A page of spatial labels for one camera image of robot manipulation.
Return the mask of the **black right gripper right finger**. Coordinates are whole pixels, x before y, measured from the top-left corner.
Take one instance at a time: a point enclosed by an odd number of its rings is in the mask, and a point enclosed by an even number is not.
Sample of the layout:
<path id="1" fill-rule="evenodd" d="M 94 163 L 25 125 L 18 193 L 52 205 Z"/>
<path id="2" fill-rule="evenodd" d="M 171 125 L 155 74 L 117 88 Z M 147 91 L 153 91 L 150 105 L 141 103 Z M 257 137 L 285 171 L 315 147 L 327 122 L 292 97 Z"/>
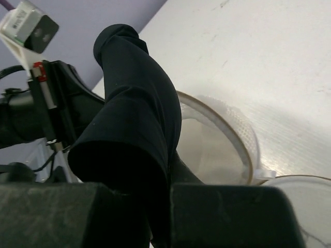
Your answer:
<path id="1" fill-rule="evenodd" d="M 278 188 L 203 184 L 179 155 L 170 162 L 167 228 L 154 247 L 304 247 L 288 197 Z"/>

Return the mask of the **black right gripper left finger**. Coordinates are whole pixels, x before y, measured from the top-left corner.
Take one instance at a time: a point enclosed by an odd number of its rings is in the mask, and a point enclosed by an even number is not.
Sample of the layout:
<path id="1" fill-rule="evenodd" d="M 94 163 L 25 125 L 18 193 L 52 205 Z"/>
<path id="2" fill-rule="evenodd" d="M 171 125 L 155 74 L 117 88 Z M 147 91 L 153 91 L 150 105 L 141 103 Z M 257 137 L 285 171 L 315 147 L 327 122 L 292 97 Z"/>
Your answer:
<path id="1" fill-rule="evenodd" d="M 143 209 L 98 183 L 4 183 L 1 247 L 149 247 Z"/>

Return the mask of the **white mesh laundry bag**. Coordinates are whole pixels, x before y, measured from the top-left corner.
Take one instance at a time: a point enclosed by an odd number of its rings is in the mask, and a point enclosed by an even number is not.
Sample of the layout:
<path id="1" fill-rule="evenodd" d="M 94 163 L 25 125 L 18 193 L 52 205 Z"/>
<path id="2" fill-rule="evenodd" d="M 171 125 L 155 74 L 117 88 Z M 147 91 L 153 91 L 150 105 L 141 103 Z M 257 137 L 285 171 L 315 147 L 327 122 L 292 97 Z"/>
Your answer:
<path id="1" fill-rule="evenodd" d="M 265 107 L 242 112 L 179 92 L 177 151 L 204 183 L 276 187 L 290 200 L 306 247 L 330 247 L 330 135 Z"/>

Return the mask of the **black bra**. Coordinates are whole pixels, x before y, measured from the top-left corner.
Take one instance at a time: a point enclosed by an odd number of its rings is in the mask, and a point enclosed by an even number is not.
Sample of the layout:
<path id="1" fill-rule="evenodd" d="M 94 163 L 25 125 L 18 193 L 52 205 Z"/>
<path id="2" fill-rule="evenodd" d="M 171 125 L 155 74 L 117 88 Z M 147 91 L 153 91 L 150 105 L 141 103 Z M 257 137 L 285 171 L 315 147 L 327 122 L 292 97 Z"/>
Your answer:
<path id="1" fill-rule="evenodd" d="M 126 24 L 105 28 L 94 44 L 105 104 L 68 155 L 84 182 L 135 195 L 146 209 L 152 244 L 169 244 L 170 162 L 182 115 L 173 83 Z"/>

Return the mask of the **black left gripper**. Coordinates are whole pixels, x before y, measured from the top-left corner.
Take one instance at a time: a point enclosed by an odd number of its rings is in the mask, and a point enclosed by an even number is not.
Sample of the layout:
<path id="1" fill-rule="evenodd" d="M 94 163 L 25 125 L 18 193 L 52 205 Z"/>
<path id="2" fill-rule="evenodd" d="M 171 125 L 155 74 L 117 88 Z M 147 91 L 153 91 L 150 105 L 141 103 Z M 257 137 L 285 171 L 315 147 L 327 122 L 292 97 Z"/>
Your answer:
<path id="1" fill-rule="evenodd" d="M 75 143 L 104 106 L 102 97 L 82 81 L 74 66 L 57 60 L 49 64 L 64 148 Z M 1 92 L 1 149 L 48 138 L 49 108 L 36 77 L 28 88 L 6 88 Z"/>

